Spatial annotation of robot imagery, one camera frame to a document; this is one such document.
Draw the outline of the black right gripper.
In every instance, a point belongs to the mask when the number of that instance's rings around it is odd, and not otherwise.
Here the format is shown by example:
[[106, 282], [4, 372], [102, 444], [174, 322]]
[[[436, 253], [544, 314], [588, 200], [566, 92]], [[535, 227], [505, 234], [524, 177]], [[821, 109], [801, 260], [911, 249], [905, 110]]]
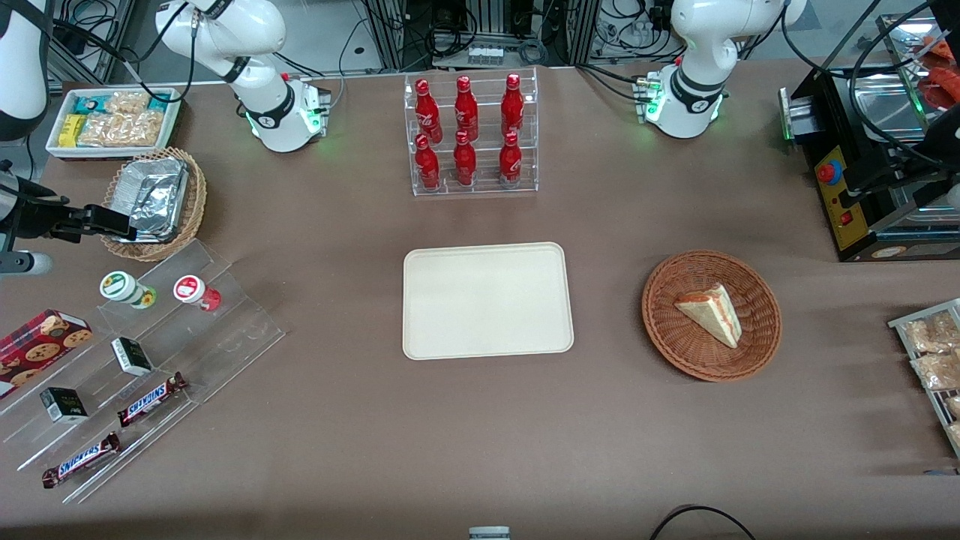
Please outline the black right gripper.
[[71, 208], [62, 199], [3, 197], [1, 233], [4, 241], [17, 239], [61, 239], [78, 243], [84, 235], [118, 237], [118, 242], [135, 242], [140, 230], [130, 225], [126, 214], [100, 205]]

